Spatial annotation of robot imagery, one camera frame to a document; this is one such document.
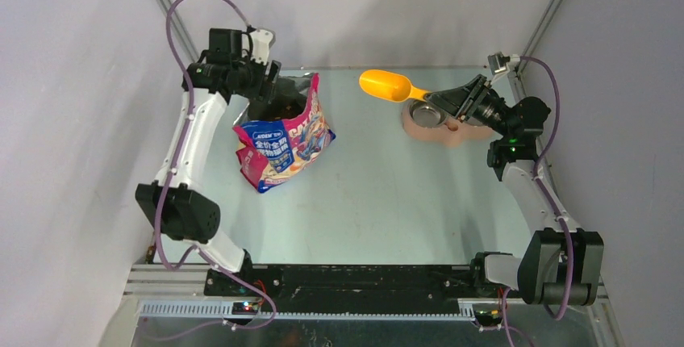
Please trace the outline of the colourful pet food bag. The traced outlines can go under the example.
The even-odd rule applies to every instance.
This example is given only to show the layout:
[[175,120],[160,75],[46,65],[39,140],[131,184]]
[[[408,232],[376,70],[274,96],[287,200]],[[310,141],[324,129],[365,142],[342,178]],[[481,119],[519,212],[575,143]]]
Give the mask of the colourful pet food bag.
[[259,193],[289,181],[316,161],[336,138],[319,100],[320,75],[311,78],[307,105],[301,115],[278,121],[250,121],[246,106],[233,123],[239,145],[240,172]]

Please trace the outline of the pink double bowl stand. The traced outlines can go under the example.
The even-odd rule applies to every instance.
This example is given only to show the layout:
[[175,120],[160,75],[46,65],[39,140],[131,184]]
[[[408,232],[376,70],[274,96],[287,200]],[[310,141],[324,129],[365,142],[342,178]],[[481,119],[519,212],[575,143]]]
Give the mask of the pink double bowl stand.
[[447,119],[443,125],[437,128],[421,128],[414,124],[408,115],[408,106],[413,100],[402,107],[401,121],[404,132],[414,140],[455,148],[468,140],[486,140],[494,134],[488,127],[462,123],[446,114]]

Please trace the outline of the yellow plastic scoop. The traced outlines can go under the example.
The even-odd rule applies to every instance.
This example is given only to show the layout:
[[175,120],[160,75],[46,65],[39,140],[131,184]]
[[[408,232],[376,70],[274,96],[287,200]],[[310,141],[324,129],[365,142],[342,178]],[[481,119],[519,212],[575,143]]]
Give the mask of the yellow plastic scoop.
[[360,88],[370,96],[389,102],[405,102],[410,99],[423,101],[428,90],[414,86],[401,74],[386,70],[370,69],[359,76]]

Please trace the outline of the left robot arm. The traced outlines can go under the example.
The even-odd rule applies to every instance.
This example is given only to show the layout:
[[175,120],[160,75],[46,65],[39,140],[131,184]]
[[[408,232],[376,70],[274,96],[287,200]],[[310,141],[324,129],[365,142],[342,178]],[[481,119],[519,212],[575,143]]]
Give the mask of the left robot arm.
[[275,96],[281,65],[269,59],[273,31],[212,28],[209,46],[197,61],[181,63],[181,113],[169,150],[154,179],[140,183],[136,202],[153,227],[154,245],[162,264],[169,262],[162,239],[185,242],[216,268],[227,270],[223,284],[234,295],[246,295],[255,274],[243,265],[248,253],[220,229],[219,205],[202,193],[202,176],[219,121],[237,95],[258,102]]

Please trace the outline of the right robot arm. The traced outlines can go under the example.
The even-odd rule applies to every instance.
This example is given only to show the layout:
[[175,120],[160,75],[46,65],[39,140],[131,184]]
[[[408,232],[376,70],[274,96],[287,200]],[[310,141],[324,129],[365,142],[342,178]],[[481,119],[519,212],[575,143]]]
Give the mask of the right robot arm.
[[525,97],[509,106],[482,75],[463,86],[425,94],[423,100],[446,115],[474,121],[500,135],[490,143],[487,165],[515,199],[532,234],[522,257],[483,253],[482,267],[469,275],[472,292],[489,297],[506,286],[527,304],[593,304],[603,238],[571,217],[544,175],[536,140],[551,113],[546,103]]

